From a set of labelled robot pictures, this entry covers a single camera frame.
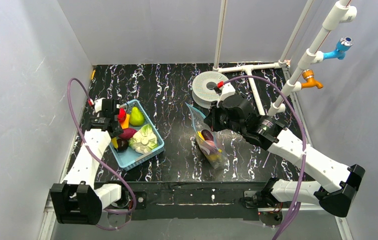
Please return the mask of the red toy apple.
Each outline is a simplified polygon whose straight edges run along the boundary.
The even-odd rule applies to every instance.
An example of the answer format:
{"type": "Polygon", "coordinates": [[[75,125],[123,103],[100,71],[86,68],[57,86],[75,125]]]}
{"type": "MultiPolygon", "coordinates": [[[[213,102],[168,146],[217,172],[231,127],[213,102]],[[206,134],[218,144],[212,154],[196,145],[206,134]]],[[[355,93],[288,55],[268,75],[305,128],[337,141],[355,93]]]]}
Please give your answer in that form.
{"type": "Polygon", "coordinates": [[[126,110],[124,108],[120,108],[119,111],[118,111],[118,114],[117,114],[117,120],[122,123],[126,120],[127,118],[127,113],[126,113],[126,110]]]}

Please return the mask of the green toy pear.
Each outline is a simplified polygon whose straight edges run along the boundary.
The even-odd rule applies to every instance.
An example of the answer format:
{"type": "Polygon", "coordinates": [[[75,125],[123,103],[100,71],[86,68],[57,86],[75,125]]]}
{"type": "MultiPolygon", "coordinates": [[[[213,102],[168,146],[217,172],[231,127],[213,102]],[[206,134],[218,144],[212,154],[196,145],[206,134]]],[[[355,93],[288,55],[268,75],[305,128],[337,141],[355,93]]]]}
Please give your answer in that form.
{"type": "Polygon", "coordinates": [[[145,123],[145,117],[142,111],[134,106],[131,110],[130,117],[129,117],[129,124],[134,126],[134,127],[139,127],[144,125],[145,123]]]}

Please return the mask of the purple toy eggplant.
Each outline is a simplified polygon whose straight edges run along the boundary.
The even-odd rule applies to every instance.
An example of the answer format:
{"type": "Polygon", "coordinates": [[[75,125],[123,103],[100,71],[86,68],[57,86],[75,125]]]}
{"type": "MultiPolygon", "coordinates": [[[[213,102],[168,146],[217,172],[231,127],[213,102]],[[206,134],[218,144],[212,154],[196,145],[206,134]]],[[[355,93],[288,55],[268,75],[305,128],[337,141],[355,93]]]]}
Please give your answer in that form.
{"type": "Polygon", "coordinates": [[[214,140],[212,133],[207,129],[204,129],[204,130],[201,131],[201,136],[205,141],[213,141],[214,140]]]}

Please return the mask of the clear zip top bag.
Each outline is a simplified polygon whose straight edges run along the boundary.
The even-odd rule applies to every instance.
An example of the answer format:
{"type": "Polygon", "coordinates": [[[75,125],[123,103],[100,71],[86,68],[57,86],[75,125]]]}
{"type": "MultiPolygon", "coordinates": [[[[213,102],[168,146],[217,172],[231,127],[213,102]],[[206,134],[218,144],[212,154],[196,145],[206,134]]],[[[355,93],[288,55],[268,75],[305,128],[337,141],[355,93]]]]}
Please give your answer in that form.
{"type": "Polygon", "coordinates": [[[196,142],[207,158],[213,169],[223,169],[228,160],[228,154],[224,150],[222,141],[210,127],[204,123],[205,115],[192,105],[186,103],[189,108],[192,126],[195,133],[196,142]]]}

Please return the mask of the light blue plastic basket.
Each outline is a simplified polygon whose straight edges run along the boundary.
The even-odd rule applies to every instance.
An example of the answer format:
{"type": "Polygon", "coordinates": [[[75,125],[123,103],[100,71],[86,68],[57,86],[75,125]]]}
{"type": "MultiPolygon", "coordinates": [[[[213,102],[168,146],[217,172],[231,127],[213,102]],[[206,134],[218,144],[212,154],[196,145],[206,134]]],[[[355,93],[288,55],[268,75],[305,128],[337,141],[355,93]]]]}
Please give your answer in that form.
{"type": "Polygon", "coordinates": [[[149,118],[149,115],[144,110],[143,106],[140,104],[139,100],[133,99],[128,101],[125,104],[122,104],[121,107],[126,108],[127,113],[131,113],[131,109],[133,107],[138,107],[139,110],[142,112],[142,114],[145,117],[144,125],[150,125],[152,127],[153,133],[157,137],[157,147],[151,150],[148,153],[138,153],[135,150],[133,150],[131,147],[128,147],[124,152],[118,152],[111,142],[109,144],[109,148],[111,149],[111,152],[113,156],[115,157],[116,162],[118,163],[118,166],[121,169],[124,169],[126,171],[144,163],[145,161],[155,157],[156,155],[159,155],[161,152],[164,151],[164,140],[162,139],[161,135],[159,134],[158,130],[156,129],[155,124],[151,121],[149,118]]]}

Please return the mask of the yellow toy banana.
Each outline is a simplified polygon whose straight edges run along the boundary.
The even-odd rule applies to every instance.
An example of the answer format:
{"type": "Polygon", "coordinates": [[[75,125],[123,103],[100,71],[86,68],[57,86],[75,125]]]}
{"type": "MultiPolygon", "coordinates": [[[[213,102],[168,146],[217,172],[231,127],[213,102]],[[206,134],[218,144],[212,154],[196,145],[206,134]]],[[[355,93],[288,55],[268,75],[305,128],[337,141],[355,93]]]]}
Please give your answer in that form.
{"type": "Polygon", "coordinates": [[[111,139],[111,143],[112,143],[112,145],[113,145],[114,148],[116,148],[116,149],[118,148],[117,138],[115,138],[115,137],[112,138],[111,139]]]}
{"type": "Polygon", "coordinates": [[[197,136],[201,141],[204,141],[205,139],[203,138],[202,134],[200,131],[197,131],[197,136]]]}

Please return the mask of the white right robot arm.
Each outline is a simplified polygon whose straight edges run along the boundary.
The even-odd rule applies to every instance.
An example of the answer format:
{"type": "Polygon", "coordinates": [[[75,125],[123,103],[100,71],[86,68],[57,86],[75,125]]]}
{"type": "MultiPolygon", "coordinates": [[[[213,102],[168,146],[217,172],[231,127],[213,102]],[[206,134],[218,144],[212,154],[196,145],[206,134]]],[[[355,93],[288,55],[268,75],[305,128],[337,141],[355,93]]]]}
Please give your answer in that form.
{"type": "Polygon", "coordinates": [[[318,205],[337,217],[348,215],[366,172],[362,166],[347,166],[310,144],[303,146],[302,140],[282,122],[254,113],[248,100],[238,94],[212,102],[204,123],[214,132],[239,133],[248,143],[303,167],[313,181],[301,183],[297,200],[318,205]]]}

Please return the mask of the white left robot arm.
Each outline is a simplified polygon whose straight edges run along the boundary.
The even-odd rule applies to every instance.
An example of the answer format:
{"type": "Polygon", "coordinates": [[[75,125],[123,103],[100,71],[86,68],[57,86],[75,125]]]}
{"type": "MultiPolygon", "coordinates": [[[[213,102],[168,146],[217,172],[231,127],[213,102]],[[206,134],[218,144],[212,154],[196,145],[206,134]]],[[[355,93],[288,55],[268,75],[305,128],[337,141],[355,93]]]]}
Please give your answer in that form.
{"type": "Polygon", "coordinates": [[[96,225],[102,211],[121,199],[122,187],[118,183],[94,186],[99,160],[111,139],[123,132],[118,121],[120,106],[115,99],[101,98],[94,102],[94,109],[71,170],[49,191],[60,224],[96,225]]]}

